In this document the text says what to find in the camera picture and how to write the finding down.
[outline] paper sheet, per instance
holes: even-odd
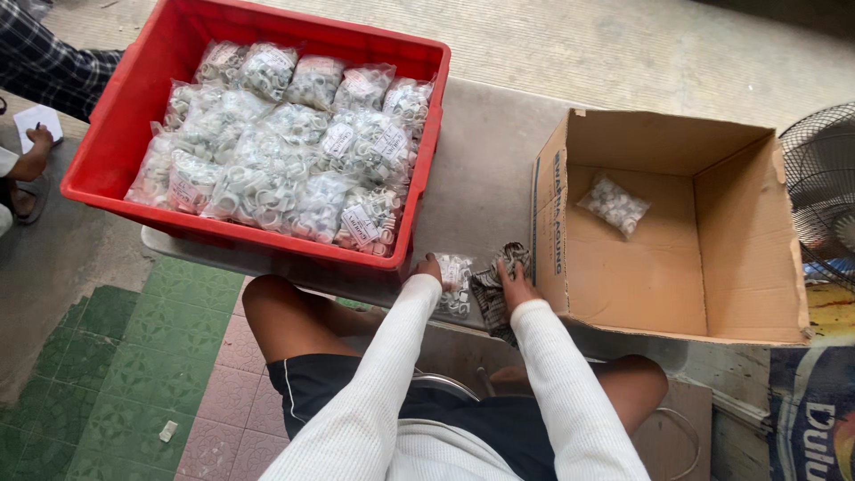
[[[27,129],[36,128],[36,124],[46,125],[54,136],[54,145],[62,140],[62,126],[59,124],[59,116],[56,110],[44,105],[36,105],[14,115],[15,125],[21,137],[21,153],[27,153],[32,149],[32,142],[27,138]]]

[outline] gray table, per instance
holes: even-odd
[[[450,78],[443,98],[445,114],[433,157],[422,212],[414,237],[414,262],[426,252],[475,257],[486,267],[505,243],[528,244],[531,214],[531,168],[540,147],[569,107],[579,104],[480,82]],[[207,246],[172,238],[143,227],[143,243],[161,254],[243,272],[275,273],[313,290],[346,299],[391,307],[392,287],[348,282],[316,264]],[[436,314],[434,319],[484,330],[475,308],[469,318]]]

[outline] red plastic crate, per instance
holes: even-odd
[[[257,40],[283,45],[304,42],[303,54],[337,56],[353,62],[389,62],[398,66],[397,75],[419,80],[431,80],[436,75],[410,192],[390,258],[123,200],[151,140],[149,122],[163,119],[170,79],[190,81],[211,39],[238,44]],[[137,41],[128,47],[92,113],[89,132],[62,179],[62,195],[173,237],[274,255],[292,252],[314,258],[327,268],[359,275],[374,272],[399,280],[409,268],[412,233],[439,137],[450,58],[451,49],[441,42],[345,21],[235,0],[160,0]]]

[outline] plaid shirt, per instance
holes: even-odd
[[[77,50],[0,0],[0,88],[83,122],[121,60],[121,50]]]

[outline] open cardboard box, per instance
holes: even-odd
[[[651,203],[633,236],[576,205],[605,173]],[[807,343],[772,128],[570,110],[534,165],[535,285],[565,322],[719,343]]]

